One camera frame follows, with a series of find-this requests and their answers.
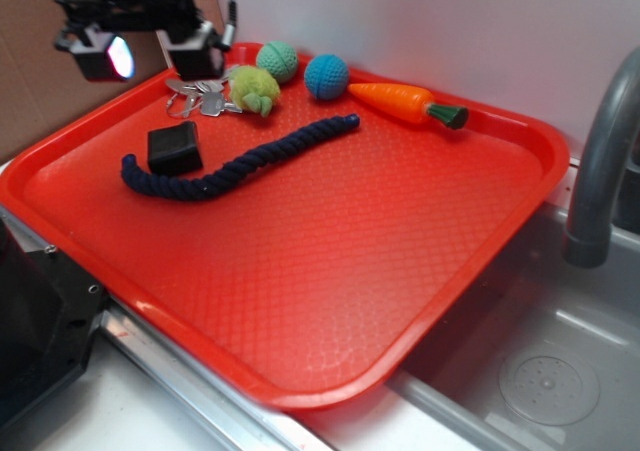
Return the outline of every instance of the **cardboard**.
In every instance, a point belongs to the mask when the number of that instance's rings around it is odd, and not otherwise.
[[[68,53],[53,42],[64,12],[53,0],[0,0],[0,163],[167,66],[155,33],[124,37],[134,52],[128,83],[88,83]],[[198,0],[221,30],[217,0]]]

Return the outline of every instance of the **sink basin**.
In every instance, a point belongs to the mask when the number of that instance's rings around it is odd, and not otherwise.
[[[565,218],[543,206],[402,365],[485,449],[640,446],[640,239],[615,230],[605,265],[574,268]]]

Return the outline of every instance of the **keys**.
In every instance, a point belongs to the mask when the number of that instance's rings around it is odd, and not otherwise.
[[[229,79],[229,75],[237,66],[232,66],[225,70],[220,79],[209,79],[200,81],[181,81],[179,79],[167,79],[166,85],[175,94],[167,102],[167,113],[173,117],[188,118],[191,112],[200,108],[200,112],[205,116],[219,116],[222,111],[241,113],[242,109],[233,103],[227,103],[222,95],[224,83]],[[170,108],[173,106],[178,96],[185,96],[185,107],[180,113],[173,113]]]
[[[231,111],[232,113],[241,113],[242,109],[233,103],[228,103],[224,99],[224,95],[220,92],[206,92],[202,95],[202,105],[200,113],[205,116],[219,116],[223,111]]]

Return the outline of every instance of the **sink drain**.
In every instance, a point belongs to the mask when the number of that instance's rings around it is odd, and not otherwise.
[[[585,418],[600,396],[593,369],[550,344],[510,355],[500,370],[500,391],[517,414],[551,426]]]

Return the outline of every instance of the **faucet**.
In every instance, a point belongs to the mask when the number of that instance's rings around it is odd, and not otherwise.
[[[607,260],[612,223],[640,234],[640,47],[622,62],[602,99],[580,160],[564,229],[565,261]]]

